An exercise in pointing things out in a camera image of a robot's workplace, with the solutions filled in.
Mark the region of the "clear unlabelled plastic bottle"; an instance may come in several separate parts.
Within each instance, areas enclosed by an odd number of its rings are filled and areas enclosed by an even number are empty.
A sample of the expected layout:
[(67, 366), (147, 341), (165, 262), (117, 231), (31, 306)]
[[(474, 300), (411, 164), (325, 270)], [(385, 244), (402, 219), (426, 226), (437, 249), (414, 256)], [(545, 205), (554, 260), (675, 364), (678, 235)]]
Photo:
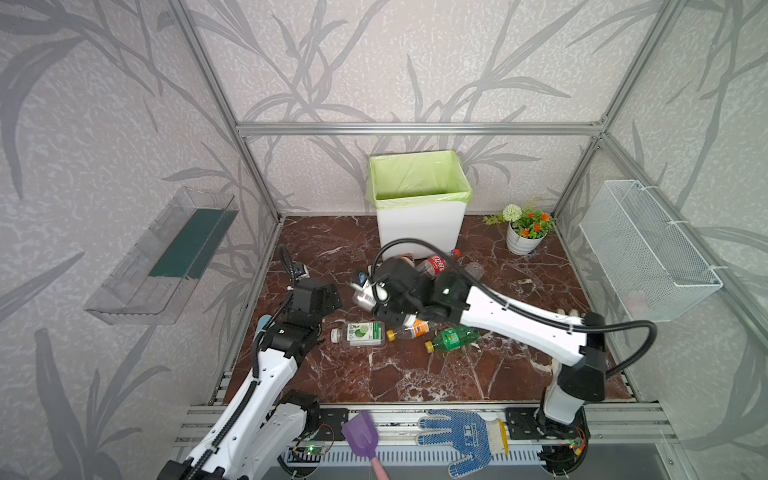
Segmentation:
[(481, 280), (485, 272), (484, 267), (478, 262), (471, 262), (465, 265), (464, 270), (476, 280)]

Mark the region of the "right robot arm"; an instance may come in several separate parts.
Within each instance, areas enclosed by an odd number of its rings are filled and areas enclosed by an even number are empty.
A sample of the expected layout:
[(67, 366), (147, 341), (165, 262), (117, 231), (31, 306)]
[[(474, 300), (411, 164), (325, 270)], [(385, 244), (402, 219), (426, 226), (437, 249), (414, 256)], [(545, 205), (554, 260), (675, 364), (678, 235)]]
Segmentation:
[[(653, 346), (658, 328), (649, 320), (606, 324), (594, 312), (569, 316), (543, 310), (504, 296), (470, 274), (450, 254), (421, 241), (445, 268), (429, 275), (409, 261), (388, 257), (389, 250), (416, 244), (413, 238), (393, 240), (376, 254), (367, 273), (352, 282), (355, 303), (390, 326), (418, 319), (479, 328), (532, 346), (554, 363), (551, 384), (539, 407), (541, 422), (569, 425), (588, 403), (605, 398), (606, 380), (641, 359)], [(644, 329), (646, 339), (627, 359), (608, 367), (605, 334)]]

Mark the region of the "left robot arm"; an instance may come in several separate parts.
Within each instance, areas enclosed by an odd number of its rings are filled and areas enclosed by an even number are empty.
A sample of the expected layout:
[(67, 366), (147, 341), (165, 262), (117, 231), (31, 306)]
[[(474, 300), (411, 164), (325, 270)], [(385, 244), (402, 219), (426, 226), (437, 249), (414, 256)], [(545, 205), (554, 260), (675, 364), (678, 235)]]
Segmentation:
[(323, 319), (341, 308), (334, 284), (299, 274), (283, 245), (288, 296), (251, 345), (251, 370), (232, 402), (181, 462), (169, 460), (160, 479), (260, 479), (288, 444), (316, 429), (316, 398), (282, 391), (318, 344)]

